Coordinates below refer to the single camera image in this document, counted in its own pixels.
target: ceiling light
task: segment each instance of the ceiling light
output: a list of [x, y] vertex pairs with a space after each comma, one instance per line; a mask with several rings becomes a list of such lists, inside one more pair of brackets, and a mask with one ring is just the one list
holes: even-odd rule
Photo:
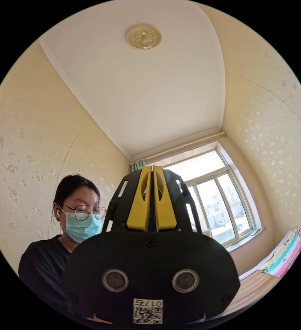
[[148, 50], [156, 47], [162, 40], [160, 32], [151, 25], [132, 28], [126, 35], [126, 41], [135, 49]]

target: window pane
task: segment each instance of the window pane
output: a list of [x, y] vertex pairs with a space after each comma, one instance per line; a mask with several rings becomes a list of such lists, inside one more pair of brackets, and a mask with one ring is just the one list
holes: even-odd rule
[[195, 207], [196, 207], [196, 210], [198, 212], [198, 215], [199, 215], [199, 220], [200, 220], [200, 225], [201, 225], [201, 229], [202, 231], [205, 231], [206, 230], [206, 226], [205, 226], [205, 220], [204, 220], [204, 216], [203, 216], [203, 213], [202, 213], [202, 209], [201, 209], [201, 206], [200, 206], [200, 203], [196, 197], [196, 193], [195, 193], [195, 190], [194, 190], [194, 187], [191, 186], [191, 187], [188, 187], [188, 190], [189, 192], [191, 193], [191, 196], [194, 200], [194, 203], [195, 203]]
[[235, 238], [230, 216], [214, 179], [197, 185], [212, 237], [223, 244]]
[[219, 157], [218, 153], [214, 150], [204, 155], [168, 166], [165, 169], [175, 172], [180, 175], [184, 181], [188, 181], [216, 171], [222, 167], [225, 167], [225, 164]]
[[243, 233], [244, 231], [250, 229], [250, 225], [245, 209], [241, 203], [240, 197], [234, 187], [234, 184], [228, 174], [224, 174], [218, 177], [218, 181], [223, 188], [225, 196], [231, 207], [237, 230], [239, 233]]

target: ceiling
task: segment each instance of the ceiling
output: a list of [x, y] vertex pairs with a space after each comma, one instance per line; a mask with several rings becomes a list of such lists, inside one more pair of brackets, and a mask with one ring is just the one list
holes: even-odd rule
[[[162, 42], [126, 42], [150, 24]], [[83, 10], [40, 38], [79, 102], [131, 160], [221, 129], [225, 72], [216, 32], [197, 3], [115, 0]]]

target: black shirt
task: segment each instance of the black shirt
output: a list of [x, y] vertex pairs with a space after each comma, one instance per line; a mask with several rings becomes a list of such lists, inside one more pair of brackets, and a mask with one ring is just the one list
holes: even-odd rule
[[97, 322], [79, 316], [71, 308], [61, 289], [61, 278], [70, 252], [60, 243], [60, 236], [31, 243], [21, 256], [19, 277], [53, 309], [82, 325], [95, 328]]

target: eyeglasses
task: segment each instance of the eyeglasses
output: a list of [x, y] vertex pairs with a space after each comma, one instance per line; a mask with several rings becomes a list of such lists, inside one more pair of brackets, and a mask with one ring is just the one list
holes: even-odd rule
[[102, 220], [105, 217], [106, 212], [107, 212], [105, 207], [97, 207], [95, 210], [91, 210], [86, 205], [79, 205], [75, 208], [71, 208], [71, 207], [65, 205], [65, 207], [67, 207], [70, 210], [73, 210], [75, 212], [75, 218], [79, 221], [86, 220], [89, 217], [91, 211], [94, 212], [94, 214], [98, 220]]

